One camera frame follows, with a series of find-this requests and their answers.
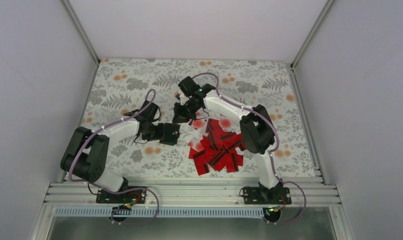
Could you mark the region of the aluminium rail frame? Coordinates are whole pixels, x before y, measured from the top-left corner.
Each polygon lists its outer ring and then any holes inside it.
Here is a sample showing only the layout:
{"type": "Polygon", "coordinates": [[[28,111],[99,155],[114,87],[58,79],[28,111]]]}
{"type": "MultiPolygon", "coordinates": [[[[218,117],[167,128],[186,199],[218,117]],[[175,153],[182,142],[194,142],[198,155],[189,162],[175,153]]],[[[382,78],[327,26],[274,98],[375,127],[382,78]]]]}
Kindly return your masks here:
{"type": "MultiPolygon", "coordinates": [[[[255,186],[257,179],[146,177],[131,178],[130,182],[146,186],[149,192],[140,196],[131,217],[151,218],[160,206],[158,218],[166,217],[251,217],[260,218],[263,206],[245,202],[244,187],[255,186]]],[[[319,171],[314,177],[289,178],[291,202],[287,208],[324,207],[331,217],[333,232],[339,240],[350,240],[352,234],[343,210],[338,189],[324,182],[319,171]]],[[[51,183],[46,192],[33,240],[46,240],[55,217],[107,217],[115,203],[99,203],[96,188],[82,182],[51,183]]]]}

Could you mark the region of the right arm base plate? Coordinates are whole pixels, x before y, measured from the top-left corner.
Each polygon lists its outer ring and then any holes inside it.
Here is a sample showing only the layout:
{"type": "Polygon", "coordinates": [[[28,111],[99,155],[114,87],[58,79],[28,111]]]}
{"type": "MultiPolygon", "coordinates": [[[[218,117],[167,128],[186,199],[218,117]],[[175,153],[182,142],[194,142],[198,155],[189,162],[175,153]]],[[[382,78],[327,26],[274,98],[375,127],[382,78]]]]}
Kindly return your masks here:
{"type": "Polygon", "coordinates": [[[288,187],[261,189],[245,186],[240,189],[239,196],[245,205],[291,205],[292,198],[288,187]]]}

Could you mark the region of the red card right edge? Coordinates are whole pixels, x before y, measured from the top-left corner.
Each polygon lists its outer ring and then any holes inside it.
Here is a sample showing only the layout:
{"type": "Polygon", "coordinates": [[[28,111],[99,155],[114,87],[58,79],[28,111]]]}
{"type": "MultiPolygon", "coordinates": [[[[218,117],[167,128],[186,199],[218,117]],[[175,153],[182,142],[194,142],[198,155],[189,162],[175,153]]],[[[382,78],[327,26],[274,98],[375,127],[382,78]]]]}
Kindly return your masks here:
{"type": "Polygon", "coordinates": [[[228,149],[231,150],[235,148],[239,148],[241,151],[246,150],[246,146],[244,145],[243,138],[240,133],[232,135],[231,139],[229,140],[228,149]]]}

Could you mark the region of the red card centre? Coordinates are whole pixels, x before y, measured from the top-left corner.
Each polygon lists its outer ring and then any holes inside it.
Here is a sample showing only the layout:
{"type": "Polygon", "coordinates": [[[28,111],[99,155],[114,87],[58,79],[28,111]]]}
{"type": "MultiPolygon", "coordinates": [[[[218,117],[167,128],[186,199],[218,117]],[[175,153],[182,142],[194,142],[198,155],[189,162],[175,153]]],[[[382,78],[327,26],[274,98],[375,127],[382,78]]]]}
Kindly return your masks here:
{"type": "Polygon", "coordinates": [[[221,147],[224,145],[222,137],[225,132],[221,128],[217,119],[209,118],[206,127],[207,139],[213,147],[221,147]]]}

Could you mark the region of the red card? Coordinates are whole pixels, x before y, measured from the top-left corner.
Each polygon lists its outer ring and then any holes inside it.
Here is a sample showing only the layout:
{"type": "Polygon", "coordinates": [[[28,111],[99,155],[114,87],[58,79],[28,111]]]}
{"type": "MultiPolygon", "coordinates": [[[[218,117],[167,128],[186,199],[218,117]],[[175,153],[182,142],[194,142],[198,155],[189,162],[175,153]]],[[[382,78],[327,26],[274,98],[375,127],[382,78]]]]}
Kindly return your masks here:
{"type": "Polygon", "coordinates": [[[227,153],[226,157],[226,171],[228,173],[238,172],[239,167],[243,166],[244,158],[242,155],[237,153],[227,153]]]}
{"type": "Polygon", "coordinates": [[[221,147],[224,145],[222,137],[225,132],[221,128],[217,119],[209,118],[206,127],[207,139],[213,147],[221,147]]]}
{"type": "Polygon", "coordinates": [[[207,174],[210,172],[209,170],[209,166],[206,163],[206,160],[203,156],[199,156],[199,157],[195,157],[193,159],[194,165],[195,165],[195,169],[197,171],[197,174],[199,176],[207,174]]]}

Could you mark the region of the white red-dot card top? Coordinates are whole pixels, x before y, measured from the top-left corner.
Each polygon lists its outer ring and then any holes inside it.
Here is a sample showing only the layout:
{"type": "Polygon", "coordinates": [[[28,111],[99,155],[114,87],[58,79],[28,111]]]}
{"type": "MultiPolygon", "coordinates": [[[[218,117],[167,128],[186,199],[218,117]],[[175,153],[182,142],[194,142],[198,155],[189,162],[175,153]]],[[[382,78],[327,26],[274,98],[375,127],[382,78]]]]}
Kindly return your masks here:
{"type": "Polygon", "coordinates": [[[196,120],[191,120],[188,124],[196,129],[196,130],[200,130],[203,129],[206,125],[207,119],[206,118],[201,118],[201,119],[196,119],[196,120]]]}

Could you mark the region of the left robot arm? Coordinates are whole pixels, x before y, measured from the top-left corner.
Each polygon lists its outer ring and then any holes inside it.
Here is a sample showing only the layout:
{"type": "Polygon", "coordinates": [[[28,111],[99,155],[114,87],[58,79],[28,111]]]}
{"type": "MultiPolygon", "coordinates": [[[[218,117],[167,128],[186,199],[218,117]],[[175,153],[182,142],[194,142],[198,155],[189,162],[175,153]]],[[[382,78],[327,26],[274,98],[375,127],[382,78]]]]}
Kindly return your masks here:
{"type": "Polygon", "coordinates": [[[70,181],[87,182],[104,189],[117,203],[128,198],[128,180],[106,167],[109,145],[128,137],[163,137],[163,126],[154,123],[161,118],[160,107],[145,100],[140,109],[125,113],[119,120],[99,129],[78,127],[66,147],[60,168],[70,181]]]}

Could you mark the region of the white red-dot card left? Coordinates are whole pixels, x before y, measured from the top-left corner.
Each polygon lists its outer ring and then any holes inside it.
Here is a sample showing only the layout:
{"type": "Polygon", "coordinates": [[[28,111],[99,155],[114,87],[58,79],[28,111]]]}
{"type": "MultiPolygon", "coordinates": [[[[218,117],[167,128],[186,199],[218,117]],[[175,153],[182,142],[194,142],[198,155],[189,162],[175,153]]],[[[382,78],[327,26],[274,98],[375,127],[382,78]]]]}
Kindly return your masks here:
{"type": "Polygon", "coordinates": [[[188,146],[197,152],[204,150],[204,146],[201,144],[201,139],[198,138],[191,139],[188,143],[188,146]]]}

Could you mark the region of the red card bottom middle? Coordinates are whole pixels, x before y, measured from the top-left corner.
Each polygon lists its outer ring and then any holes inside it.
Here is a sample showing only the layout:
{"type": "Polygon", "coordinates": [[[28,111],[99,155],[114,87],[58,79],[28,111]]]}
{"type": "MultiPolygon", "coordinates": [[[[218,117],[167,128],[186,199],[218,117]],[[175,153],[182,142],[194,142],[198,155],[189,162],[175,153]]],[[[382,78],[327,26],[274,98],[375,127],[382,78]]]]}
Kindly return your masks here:
{"type": "Polygon", "coordinates": [[[238,172],[239,167],[243,166],[244,158],[242,155],[237,153],[227,153],[226,157],[226,171],[228,173],[238,172]]]}

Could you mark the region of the white red-dot card right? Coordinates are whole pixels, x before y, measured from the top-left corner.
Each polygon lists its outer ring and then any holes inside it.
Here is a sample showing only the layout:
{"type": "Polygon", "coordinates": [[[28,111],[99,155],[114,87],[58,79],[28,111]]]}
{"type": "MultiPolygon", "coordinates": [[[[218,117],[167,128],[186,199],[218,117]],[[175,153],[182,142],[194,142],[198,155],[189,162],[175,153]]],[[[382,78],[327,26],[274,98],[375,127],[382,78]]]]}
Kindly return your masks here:
{"type": "Polygon", "coordinates": [[[219,118],[219,125],[223,128],[223,129],[229,129],[232,126],[232,121],[226,117],[225,115],[221,114],[220,118],[219,118]]]}

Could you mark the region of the white red-dot card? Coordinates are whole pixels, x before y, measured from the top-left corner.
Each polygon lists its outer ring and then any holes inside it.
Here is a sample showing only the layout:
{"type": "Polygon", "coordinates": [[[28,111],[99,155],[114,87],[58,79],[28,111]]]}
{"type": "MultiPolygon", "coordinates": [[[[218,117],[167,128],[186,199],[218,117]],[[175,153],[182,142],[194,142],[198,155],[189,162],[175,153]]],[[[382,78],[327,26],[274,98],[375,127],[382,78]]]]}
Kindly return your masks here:
{"type": "Polygon", "coordinates": [[[221,114],[220,118],[219,118],[219,125],[223,128],[223,129],[229,129],[232,126],[232,121],[226,117],[225,115],[221,114]]]}
{"type": "Polygon", "coordinates": [[[200,130],[203,129],[206,125],[207,119],[206,118],[201,118],[201,119],[196,119],[196,120],[191,120],[188,124],[196,129],[196,130],[200,130]]]}
{"type": "Polygon", "coordinates": [[[188,146],[197,152],[204,150],[204,146],[201,144],[201,139],[198,138],[191,139],[188,143],[188,146]]]}

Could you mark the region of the black card holder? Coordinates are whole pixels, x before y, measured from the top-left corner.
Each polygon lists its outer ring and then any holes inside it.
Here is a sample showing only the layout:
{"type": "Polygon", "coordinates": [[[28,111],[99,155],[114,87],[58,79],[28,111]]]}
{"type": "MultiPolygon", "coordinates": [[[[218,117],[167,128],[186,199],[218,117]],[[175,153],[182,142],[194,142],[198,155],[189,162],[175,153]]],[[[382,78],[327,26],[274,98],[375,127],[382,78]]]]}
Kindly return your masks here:
{"type": "Polygon", "coordinates": [[[174,146],[178,143],[180,137],[180,125],[176,123],[164,123],[162,125],[162,138],[159,140],[161,144],[174,146]]]}

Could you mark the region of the red card bottom left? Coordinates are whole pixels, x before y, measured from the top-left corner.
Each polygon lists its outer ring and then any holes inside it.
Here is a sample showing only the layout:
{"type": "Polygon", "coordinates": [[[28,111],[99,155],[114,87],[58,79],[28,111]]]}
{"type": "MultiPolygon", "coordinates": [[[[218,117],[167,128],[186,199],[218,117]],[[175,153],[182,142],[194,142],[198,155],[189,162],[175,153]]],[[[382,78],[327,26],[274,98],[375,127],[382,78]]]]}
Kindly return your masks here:
{"type": "Polygon", "coordinates": [[[207,174],[210,172],[209,170],[209,166],[206,163],[206,160],[203,156],[199,156],[199,157],[195,157],[193,159],[194,165],[195,165],[195,169],[197,171],[197,174],[199,176],[207,174]]]}

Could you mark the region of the floral patterned table mat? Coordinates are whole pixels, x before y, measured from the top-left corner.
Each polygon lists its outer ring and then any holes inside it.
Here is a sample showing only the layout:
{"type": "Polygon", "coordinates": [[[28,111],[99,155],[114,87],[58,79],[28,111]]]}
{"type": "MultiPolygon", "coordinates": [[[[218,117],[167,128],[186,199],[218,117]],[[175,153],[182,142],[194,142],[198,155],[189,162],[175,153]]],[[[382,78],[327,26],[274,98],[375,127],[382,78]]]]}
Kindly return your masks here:
{"type": "MultiPolygon", "coordinates": [[[[291,80],[286,64],[280,61],[104,58],[96,71],[82,125],[98,129],[118,120],[140,108],[150,89],[156,91],[154,103],[160,108],[161,122],[169,123],[178,84],[187,76],[194,77],[199,85],[219,85],[222,94],[245,105],[263,105],[280,140],[273,157],[278,175],[315,175],[291,80]]],[[[221,114],[208,110],[196,115],[197,119],[219,121],[221,114]]],[[[183,124],[174,146],[158,141],[133,142],[133,136],[110,143],[106,168],[126,178],[196,178],[188,143],[199,138],[203,129],[183,124]]]]}

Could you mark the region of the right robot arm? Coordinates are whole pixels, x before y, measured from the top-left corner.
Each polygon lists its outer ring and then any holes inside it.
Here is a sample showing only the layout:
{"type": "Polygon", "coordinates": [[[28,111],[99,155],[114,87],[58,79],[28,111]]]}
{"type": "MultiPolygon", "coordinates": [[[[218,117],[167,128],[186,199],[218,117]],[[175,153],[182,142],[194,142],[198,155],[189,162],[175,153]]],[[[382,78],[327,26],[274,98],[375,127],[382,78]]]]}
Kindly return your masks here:
{"type": "Polygon", "coordinates": [[[279,148],[278,133],[266,108],[245,105],[230,99],[219,91],[219,86],[206,83],[200,86],[194,78],[187,76],[178,83],[178,98],[173,107],[174,124],[187,123],[196,119],[200,109],[207,109],[223,114],[239,124],[242,143],[255,155],[259,169],[260,197],[272,204],[280,196],[279,189],[283,180],[278,176],[271,154],[279,148]]]}

